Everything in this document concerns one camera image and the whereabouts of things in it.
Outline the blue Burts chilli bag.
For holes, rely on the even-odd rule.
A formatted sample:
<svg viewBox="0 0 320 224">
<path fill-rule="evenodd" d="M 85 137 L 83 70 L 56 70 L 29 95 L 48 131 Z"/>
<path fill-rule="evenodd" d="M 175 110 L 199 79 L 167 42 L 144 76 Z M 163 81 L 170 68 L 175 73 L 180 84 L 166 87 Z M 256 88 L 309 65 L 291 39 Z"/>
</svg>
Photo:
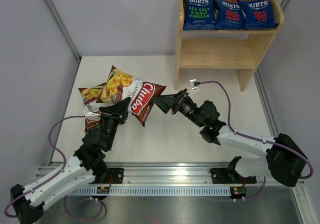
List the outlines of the blue Burts chilli bag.
<svg viewBox="0 0 320 224">
<path fill-rule="evenodd" d="M 271 0 L 237 0 L 245 14 L 245 29 L 269 29 L 278 27 Z"/>
<path fill-rule="evenodd" d="M 214 0 L 217 10 L 216 29 L 243 30 L 245 18 L 237 0 Z"/>
</svg>

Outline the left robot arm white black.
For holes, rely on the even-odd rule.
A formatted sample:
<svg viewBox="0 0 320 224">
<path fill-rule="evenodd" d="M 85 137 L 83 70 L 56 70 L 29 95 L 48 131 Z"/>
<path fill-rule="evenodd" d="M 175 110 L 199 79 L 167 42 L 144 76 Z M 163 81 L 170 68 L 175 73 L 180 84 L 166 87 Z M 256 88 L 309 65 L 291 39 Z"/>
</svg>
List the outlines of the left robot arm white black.
<svg viewBox="0 0 320 224">
<path fill-rule="evenodd" d="M 126 122 L 130 98 L 99 110 L 100 124 L 87 130 L 82 145 L 53 171 L 37 181 L 10 190 L 10 206 L 21 224 L 38 221 L 55 202 L 92 182 L 103 183 L 109 174 L 104 162 L 110 151 L 118 125 Z"/>
</svg>

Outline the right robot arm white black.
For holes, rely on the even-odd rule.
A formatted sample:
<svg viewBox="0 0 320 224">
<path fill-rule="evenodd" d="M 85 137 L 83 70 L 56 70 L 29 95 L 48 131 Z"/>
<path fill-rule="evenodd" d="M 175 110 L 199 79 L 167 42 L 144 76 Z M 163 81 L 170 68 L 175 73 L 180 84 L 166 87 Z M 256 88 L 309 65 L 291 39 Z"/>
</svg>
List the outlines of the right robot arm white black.
<svg viewBox="0 0 320 224">
<path fill-rule="evenodd" d="M 295 187 L 307 164 L 307 157 L 293 139 L 283 133 L 265 137 L 241 133 L 229 123 L 219 120 L 220 113 L 211 101 L 197 106 L 187 90 L 177 94 L 153 98 L 155 105 L 164 113 L 177 112 L 201 128 L 200 135 L 208 143 L 229 146 L 254 154 L 255 158 L 234 157 L 226 175 L 232 182 L 247 177 L 272 177 L 287 187 Z"/>
</svg>

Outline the blue Burts sea salt bag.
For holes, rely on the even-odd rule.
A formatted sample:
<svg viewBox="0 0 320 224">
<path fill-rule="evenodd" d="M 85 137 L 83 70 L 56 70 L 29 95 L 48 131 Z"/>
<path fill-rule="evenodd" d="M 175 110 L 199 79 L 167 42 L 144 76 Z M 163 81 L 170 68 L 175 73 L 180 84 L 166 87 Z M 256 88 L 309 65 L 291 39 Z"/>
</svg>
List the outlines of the blue Burts sea salt bag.
<svg viewBox="0 0 320 224">
<path fill-rule="evenodd" d="M 183 31 L 216 30 L 214 0 L 186 2 Z"/>
</svg>

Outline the large Chuba cassava chips bag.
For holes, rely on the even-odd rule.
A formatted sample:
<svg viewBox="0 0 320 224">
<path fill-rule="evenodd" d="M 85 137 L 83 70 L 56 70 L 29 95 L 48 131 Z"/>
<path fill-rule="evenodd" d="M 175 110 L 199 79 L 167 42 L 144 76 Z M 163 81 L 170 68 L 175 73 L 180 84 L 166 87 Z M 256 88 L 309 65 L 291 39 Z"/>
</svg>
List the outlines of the large Chuba cassava chips bag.
<svg viewBox="0 0 320 224">
<path fill-rule="evenodd" d="M 136 78 L 113 66 L 96 101 L 114 105 L 130 98 L 128 112 L 144 126 L 154 105 L 152 99 L 159 97 L 165 89 L 163 85 Z"/>
</svg>

